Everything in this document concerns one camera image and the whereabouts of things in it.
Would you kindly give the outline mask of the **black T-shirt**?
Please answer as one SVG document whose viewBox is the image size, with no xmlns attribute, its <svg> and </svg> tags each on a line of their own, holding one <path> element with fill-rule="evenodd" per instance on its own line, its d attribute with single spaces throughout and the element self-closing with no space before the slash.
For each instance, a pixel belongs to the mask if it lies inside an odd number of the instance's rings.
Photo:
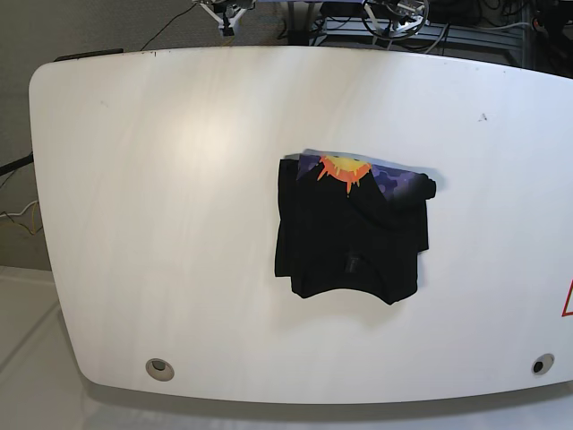
<svg viewBox="0 0 573 430">
<path fill-rule="evenodd" d="M 365 160 L 282 159 L 275 276 L 302 298 L 348 289 L 393 305 L 414 295 L 436 191 L 426 174 Z"/>
</svg>

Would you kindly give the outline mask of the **left table grommet hole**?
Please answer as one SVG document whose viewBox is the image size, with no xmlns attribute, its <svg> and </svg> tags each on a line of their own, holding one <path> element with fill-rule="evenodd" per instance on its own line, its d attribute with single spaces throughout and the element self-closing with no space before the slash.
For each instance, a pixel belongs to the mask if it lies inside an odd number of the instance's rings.
<svg viewBox="0 0 573 430">
<path fill-rule="evenodd" d="M 152 358 L 145 365 L 148 375 L 159 382 L 168 382 L 175 376 L 174 368 L 165 360 Z"/>
</svg>

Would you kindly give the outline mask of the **table grommet hole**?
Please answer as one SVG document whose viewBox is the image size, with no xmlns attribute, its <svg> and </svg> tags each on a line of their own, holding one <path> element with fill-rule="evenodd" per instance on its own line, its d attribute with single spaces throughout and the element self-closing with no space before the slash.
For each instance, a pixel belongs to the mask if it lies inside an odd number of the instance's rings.
<svg viewBox="0 0 573 430">
<path fill-rule="evenodd" d="M 532 364 L 532 373 L 535 375 L 543 375 L 549 372 L 555 362 L 555 357 L 551 353 L 539 356 Z"/>
<path fill-rule="evenodd" d="M 174 368 L 165 360 L 152 358 L 145 365 L 148 375 L 159 382 L 168 382 L 175 376 Z"/>
</svg>

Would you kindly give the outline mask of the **red tape rectangle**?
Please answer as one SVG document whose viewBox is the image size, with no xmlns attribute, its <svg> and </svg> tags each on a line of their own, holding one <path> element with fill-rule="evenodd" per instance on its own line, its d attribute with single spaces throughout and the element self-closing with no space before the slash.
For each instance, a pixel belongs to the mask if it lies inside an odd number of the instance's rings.
<svg viewBox="0 0 573 430">
<path fill-rule="evenodd" d="M 569 286 L 569 291 L 568 291 L 567 298 L 566 298 L 565 304 L 563 306 L 562 314 L 561 314 L 562 317 L 573 315 L 572 292 L 573 292 L 573 282 Z"/>
</svg>

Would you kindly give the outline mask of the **right table grommet hole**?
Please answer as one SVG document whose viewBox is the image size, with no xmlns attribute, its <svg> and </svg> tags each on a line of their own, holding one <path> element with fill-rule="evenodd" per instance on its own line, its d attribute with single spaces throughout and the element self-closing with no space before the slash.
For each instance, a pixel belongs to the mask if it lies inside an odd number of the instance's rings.
<svg viewBox="0 0 573 430">
<path fill-rule="evenodd" d="M 535 375 L 543 375 L 549 372 L 555 362 L 555 357 L 551 353 L 539 356 L 532 364 L 532 373 Z"/>
</svg>

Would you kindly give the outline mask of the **aluminium frame rail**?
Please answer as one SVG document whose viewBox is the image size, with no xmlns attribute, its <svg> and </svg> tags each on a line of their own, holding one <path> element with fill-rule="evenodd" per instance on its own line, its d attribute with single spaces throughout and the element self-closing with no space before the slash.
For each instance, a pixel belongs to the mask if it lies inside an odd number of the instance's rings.
<svg viewBox="0 0 573 430">
<path fill-rule="evenodd" d="M 313 46 L 372 47 L 416 54 L 453 56 L 523 69 L 535 68 L 533 34 L 519 22 L 506 29 L 428 23 L 413 37 L 388 42 L 376 39 L 359 18 L 327 18 Z"/>
</svg>

